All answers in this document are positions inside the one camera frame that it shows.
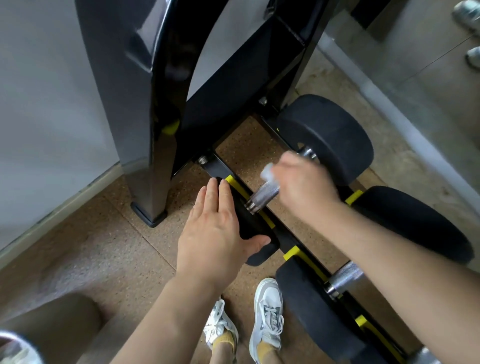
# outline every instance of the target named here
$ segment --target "hand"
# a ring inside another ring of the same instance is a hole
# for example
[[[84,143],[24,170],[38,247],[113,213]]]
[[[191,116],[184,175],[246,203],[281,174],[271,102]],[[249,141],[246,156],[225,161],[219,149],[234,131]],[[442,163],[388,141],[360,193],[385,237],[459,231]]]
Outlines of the hand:
[[[311,226],[323,211],[342,205],[326,168],[305,157],[285,152],[272,173],[280,184],[280,201]]]
[[[265,235],[243,240],[230,185],[211,178],[202,187],[179,238],[177,275],[213,285],[217,296],[235,279],[248,257],[270,243]]]

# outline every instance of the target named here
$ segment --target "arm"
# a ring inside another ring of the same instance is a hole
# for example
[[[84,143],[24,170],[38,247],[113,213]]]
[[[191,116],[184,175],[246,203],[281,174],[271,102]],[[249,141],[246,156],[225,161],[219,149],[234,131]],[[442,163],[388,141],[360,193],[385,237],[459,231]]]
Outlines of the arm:
[[[111,364],[189,363],[215,301],[247,258],[270,242],[243,240],[228,182],[198,193],[179,239],[177,273]]]
[[[442,363],[480,357],[480,276],[343,204],[323,167],[285,153],[272,168],[280,199],[357,263]]]

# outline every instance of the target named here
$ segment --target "yellow sock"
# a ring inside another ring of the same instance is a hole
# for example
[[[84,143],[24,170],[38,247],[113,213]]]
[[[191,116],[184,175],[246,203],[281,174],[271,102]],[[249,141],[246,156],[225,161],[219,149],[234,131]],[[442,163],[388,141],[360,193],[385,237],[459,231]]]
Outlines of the yellow sock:
[[[212,345],[212,351],[215,350],[215,346],[221,342],[228,342],[232,346],[232,354],[235,352],[235,340],[233,339],[232,333],[227,329],[225,329],[222,335],[215,339]]]
[[[257,345],[258,360],[260,363],[263,362],[265,355],[272,350],[276,350],[276,347],[263,340]]]

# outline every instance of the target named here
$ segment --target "white sneaker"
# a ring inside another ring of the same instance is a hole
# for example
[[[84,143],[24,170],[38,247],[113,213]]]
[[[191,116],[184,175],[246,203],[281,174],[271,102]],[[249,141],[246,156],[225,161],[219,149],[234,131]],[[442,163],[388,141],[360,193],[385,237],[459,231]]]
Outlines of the white sneaker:
[[[465,55],[465,59],[470,67],[480,70],[480,47],[469,50]]]
[[[257,364],[257,345],[264,341],[278,350],[282,344],[280,334],[283,331],[283,299],[278,283],[273,278],[262,280],[255,291],[255,326],[250,336],[250,356]]]
[[[459,2],[452,11],[453,18],[463,26],[480,31],[480,2],[464,0]]]
[[[237,350],[239,332],[232,320],[230,320],[225,313],[225,301],[220,297],[218,301],[215,302],[215,306],[213,306],[212,312],[210,313],[204,327],[205,342],[210,349],[212,349],[215,339],[221,336],[225,332],[225,329],[232,333],[235,341],[235,350]]]

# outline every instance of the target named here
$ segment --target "machine foot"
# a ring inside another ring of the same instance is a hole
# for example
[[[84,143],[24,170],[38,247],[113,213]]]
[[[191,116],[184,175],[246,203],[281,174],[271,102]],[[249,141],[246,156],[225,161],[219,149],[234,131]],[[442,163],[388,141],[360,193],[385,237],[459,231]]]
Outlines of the machine foot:
[[[135,203],[132,202],[130,203],[130,207],[132,208],[133,212],[137,214],[137,216],[145,223],[148,225],[149,228],[154,228],[156,227],[160,222],[165,220],[165,218],[168,216],[167,210],[164,210],[160,215],[158,215],[153,221],[151,221],[140,209],[140,207]]]

